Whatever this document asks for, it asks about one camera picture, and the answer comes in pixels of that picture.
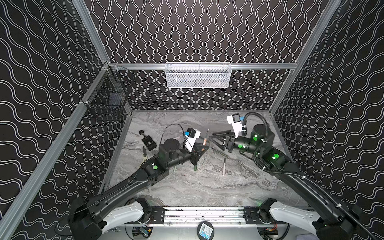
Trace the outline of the pink pen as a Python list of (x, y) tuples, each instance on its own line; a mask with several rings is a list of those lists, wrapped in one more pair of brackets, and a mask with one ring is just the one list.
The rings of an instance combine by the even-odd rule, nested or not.
[(226, 160), (227, 158), (224, 157), (224, 160), (223, 160), (223, 170), (222, 170), (222, 175), (225, 176), (225, 173), (226, 173)]

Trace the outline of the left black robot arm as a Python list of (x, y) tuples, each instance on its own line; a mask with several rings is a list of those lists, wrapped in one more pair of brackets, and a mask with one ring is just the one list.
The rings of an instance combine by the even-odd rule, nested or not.
[(97, 240), (102, 234), (126, 223), (146, 224), (152, 212), (148, 202), (145, 199), (135, 199), (131, 204), (127, 202), (167, 177), (174, 166), (185, 162), (197, 165), (208, 149), (209, 146), (197, 143), (188, 151), (181, 148), (178, 140), (166, 140), (159, 146), (159, 152), (127, 179), (92, 198), (75, 199), (65, 220), (69, 233), (56, 227), (56, 234), (74, 240)]

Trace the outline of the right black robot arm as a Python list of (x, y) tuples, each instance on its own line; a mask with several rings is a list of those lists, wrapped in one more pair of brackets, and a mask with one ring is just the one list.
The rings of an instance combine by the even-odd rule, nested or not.
[(223, 151), (239, 151), (263, 172), (293, 189), (312, 208), (312, 211), (305, 211), (283, 206), (276, 199), (267, 199), (259, 208), (263, 222), (276, 220), (295, 225), (316, 235), (320, 240), (350, 240), (357, 228), (365, 231), (372, 240), (376, 239), (360, 222), (360, 207), (348, 205), (332, 196), (300, 171), (287, 155), (273, 146), (275, 134), (268, 124), (255, 125), (249, 137), (245, 124), (235, 123), (233, 126), (232, 131), (212, 133), (210, 142)]

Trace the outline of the dark green pen middle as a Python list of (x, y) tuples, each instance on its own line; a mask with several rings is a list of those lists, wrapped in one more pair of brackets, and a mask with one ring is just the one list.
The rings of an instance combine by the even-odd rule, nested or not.
[(221, 155), (221, 156), (223, 156), (223, 157), (225, 157), (225, 158), (229, 158), (229, 156), (228, 155), (226, 155), (224, 152), (222, 152), (222, 151), (219, 151), (219, 150), (216, 150), (216, 149), (212, 149), (213, 150), (213, 152), (215, 152), (215, 153), (217, 153), (217, 154), (219, 154), (219, 155)]

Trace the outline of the small black clamp vise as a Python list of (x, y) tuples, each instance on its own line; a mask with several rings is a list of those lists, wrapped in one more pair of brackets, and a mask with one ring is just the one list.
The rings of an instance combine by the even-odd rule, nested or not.
[(152, 151), (157, 147), (157, 144), (155, 141), (152, 139), (152, 137), (148, 136), (145, 134), (144, 130), (139, 131), (139, 135), (142, 135), (142, 142), (144, 143), (145, 147), (149, 150)]

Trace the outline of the round black labelled disc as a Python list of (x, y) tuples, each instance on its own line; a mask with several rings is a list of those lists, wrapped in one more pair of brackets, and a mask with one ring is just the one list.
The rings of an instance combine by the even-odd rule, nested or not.
[(213, 240), (215, 236), (215, 229), (208, 221), (202, 221), (197, 228), (197, 236), (199, 240)]

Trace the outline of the yellow handled scissors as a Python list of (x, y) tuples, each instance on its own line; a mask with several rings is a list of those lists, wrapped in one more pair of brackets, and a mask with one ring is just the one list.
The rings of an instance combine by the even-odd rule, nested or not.
[(142, 167), (145, 165), (146, 161), (148, 160), (147, 148), (145, 146), (143, 146), (142, 157), (143, 159), (140, 165), (140, 169), (142, 169)]

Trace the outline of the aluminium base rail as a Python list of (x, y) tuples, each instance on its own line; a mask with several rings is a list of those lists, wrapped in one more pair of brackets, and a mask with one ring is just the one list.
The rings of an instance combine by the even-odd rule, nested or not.
[(258, 207), (152, 207), (147, 223), (128, 222), (130, 227), (196, 227), (207, 221), (215, 227), (272, 227), (263, 223), (256, 214)]

